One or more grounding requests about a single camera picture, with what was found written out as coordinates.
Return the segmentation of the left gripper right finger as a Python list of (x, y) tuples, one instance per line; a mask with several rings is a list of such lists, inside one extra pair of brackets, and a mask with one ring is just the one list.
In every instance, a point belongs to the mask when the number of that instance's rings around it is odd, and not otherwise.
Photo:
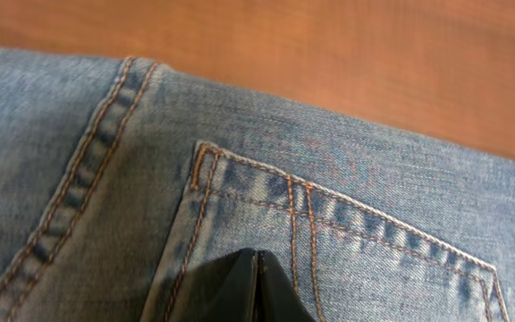
[(257, 263), (257, 321), (314, 322), (277, 257), (262, 250)]

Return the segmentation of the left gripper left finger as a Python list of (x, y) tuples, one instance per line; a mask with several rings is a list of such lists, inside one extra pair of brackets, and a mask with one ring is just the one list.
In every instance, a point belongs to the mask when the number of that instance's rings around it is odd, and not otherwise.
[(258, 252), (242, 249), (187, 272), (172, 321), (242, 322), (253, 319)]

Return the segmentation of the blue denim jeans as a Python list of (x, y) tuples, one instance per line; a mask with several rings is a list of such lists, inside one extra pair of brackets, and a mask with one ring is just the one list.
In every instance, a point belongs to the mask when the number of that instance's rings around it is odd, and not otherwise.
[(515, 321), (515, 162), (176, 72), (0, 48), (0, 321), (172, 321), (273, 253), (315, 321)]

